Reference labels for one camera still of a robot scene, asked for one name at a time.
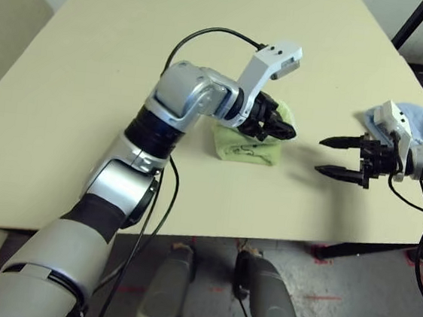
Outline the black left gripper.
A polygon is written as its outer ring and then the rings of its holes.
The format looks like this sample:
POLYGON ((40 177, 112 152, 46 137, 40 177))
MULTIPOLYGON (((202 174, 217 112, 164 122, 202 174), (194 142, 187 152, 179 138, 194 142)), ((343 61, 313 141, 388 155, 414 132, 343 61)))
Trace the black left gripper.
POLYGON ((236 129, 245 136, 264 141, 267 137, 292 139, 297 135, 293 125, 277 112, 278 103, 261 91, 254 100, 250 114, 236 129))

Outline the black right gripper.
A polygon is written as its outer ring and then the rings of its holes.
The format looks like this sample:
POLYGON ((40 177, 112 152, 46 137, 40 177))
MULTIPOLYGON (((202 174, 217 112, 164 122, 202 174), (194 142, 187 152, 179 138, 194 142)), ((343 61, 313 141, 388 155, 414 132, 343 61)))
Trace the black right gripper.
POLYGON ((360 149, 359 171, 349 170, 345 167, 334 165, 316 166, 315 170, 329 178, 346 181, 369 188, 371 178, 381 175, 392 175, 397 171, 397 153, 394 148, 382 144, 378 140, 371 140, 369 133, 362 136, 332 136, 319 141, 320 145, 334 149, 360 149))

